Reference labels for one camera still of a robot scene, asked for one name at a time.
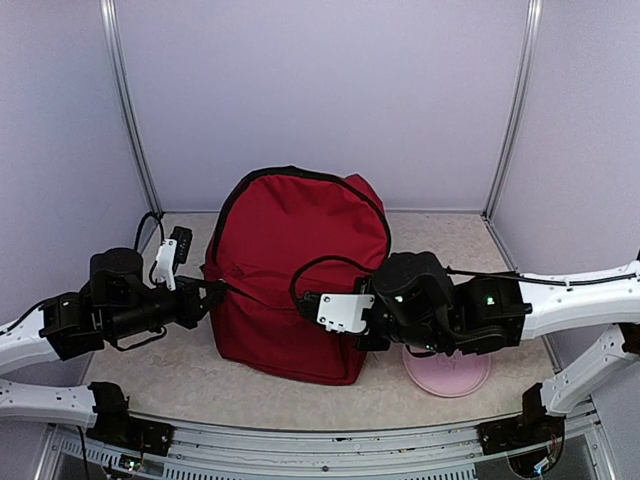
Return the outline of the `red student backpack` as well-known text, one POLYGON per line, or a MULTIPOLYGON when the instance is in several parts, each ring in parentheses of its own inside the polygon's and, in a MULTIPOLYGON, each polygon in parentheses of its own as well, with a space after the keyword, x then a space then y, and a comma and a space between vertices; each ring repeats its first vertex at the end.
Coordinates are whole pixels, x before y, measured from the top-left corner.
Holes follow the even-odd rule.
POLYGON ((289 380, 353 384, 366 355, 355 337, 327 332, 308 307, 351 294, 389 256, 384 205, 360 175, 295 166, 245 175, 225 200, 201 267, 224 280, 211 325, 222 358, 289 380))

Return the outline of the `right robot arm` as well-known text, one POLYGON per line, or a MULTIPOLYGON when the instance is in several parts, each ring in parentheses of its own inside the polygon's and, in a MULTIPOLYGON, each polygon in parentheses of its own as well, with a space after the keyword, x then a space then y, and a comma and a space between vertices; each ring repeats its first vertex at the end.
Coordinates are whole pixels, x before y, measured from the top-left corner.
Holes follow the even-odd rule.
POLYGON ((609 270, 544 276, 467 273, 431 252, 395 253, 367 278, 347 310, 351 332, 414 346, 427 355, 484 355, 558 331, 603 325, 605 331, 560 373, 533 390, 533 405, 511 433, 535 442, 550 416, 568 414, 609 377, 638 362, 639 263, 609 270))

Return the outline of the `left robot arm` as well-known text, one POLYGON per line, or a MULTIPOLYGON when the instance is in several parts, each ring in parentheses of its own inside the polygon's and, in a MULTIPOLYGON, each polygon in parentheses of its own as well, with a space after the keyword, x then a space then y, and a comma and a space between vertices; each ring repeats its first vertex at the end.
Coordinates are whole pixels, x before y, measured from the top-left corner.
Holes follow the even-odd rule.
MULTIPOLYGON (((143 282, 143 258, 129 248, 113 248, 91 257, 89 280, 78 291, 37 302, 1 327, 1 372, 66 361, 120 347, 122 339, 145 332, 163 339, 170 324, 193 329, 223 299, 223 282, 179 276, 149 287, 143 282)), ((83 428, 101 426, 115 442, 133 443, 137 418, 121 388, 109 382, 48 387, 3 380, 1 415, 29 422, 83 428)))

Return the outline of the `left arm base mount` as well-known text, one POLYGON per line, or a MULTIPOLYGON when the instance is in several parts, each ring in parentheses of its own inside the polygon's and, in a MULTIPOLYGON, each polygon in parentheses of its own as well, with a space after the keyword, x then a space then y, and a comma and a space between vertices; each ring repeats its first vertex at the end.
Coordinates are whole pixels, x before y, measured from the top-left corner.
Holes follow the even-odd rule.
POLYGON ((97 415, 93 426, 86 429, 89 438, 141 454, 168 455, 172 425, 133 416, 129 398, 114 383, 92 382, 88 389, 93 393, 92 410, 97 415))

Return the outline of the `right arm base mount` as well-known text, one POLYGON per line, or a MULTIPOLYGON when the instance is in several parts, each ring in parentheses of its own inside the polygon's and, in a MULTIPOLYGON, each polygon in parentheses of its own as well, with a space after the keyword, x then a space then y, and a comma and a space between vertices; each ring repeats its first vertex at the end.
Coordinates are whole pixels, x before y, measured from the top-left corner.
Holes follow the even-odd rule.
POLYGON ((536 383, 524 392, 520 414, 483 422, 476 427, 484 455, 529 447, 564 435, 566 416, 548 414, 542 402, 542 386, 542 383, 536 383))

